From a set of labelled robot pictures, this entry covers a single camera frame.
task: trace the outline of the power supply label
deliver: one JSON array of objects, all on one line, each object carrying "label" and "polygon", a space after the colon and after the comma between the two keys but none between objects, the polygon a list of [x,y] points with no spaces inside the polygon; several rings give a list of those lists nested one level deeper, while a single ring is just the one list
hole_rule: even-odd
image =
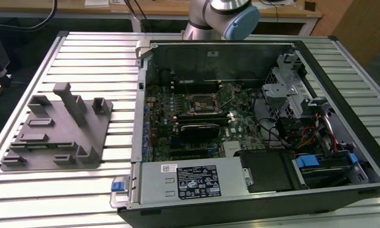
[{"label": "power supply label", "polygon": [[177,189],[182,200],[221,196],[216,166],[177,168]]}]

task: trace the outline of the red cable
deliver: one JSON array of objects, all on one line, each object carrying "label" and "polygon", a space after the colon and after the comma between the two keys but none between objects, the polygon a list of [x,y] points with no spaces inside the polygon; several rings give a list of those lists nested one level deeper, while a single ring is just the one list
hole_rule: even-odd
[{"label": "red cable", "polygon": [[308,129],[314,129],[314,128],[316,128],[316,127],[306,127],[306,128],[302,129],[302,132],[301,132],[301,141],[302,141],[302,139],[304,139],[305,130],[308,130]]},{"label": "red cable", "polygon": [[326,132],[329,135],[332,135],[333,138],[333,151],[337,152],[337,148],[336,148],[336,136],[334,134],[332,134],[330,132]]}]

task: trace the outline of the motherboard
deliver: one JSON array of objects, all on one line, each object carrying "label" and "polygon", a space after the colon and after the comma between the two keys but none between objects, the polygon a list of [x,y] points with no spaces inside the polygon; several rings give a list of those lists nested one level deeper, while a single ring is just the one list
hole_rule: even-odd
[{"label": "motherboard", "polygon": [[241,83],[146,85],[146,161],[232,157],[238,150],[262,149],[252,93]]}]

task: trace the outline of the table leg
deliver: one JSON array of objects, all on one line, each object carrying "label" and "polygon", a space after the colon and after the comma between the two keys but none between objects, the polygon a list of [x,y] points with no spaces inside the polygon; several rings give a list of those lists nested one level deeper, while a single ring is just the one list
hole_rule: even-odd
[{"label": "table leg", "polygon": [[310,32],[316,26],[316,22],[317,22],[317,18],[306,18],[306,21],[301,27],[298,36],[309,36],[310,35]]},{"label": "table leg", "polygon": [[132,24],[132,31],[141,32],[140,29],[140,18],[134,18],[132,15],[129,16],[130,24]]}]

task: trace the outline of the aluminum workbench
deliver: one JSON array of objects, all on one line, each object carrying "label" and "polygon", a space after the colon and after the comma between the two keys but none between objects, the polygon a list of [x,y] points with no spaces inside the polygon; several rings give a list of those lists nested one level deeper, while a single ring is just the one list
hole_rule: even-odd
[{"label": "aluminum workbench", "polygon": [[[18,133],[32,95],[50,100],[56,82],[70,82],[84,99],[113,102],[102,163],[93,170],[15,171],[0,169],[0,228],[130,227],[109,206],[110,183],[129,174],[136,99],[136,42],[180,39],[180,34],[60,33],[0,134],[0,160]],[[336,87],[380,144],[380,88],[338,41],[328,37],[250,36],[253,40],[297,40],[309,48]],[[316,94],[320,88],[308,76]],[[118,201],[126,199],[120,195]],[[270,218],[208,227],[378,227],[380,198],[366,199],[330,213]]]}]

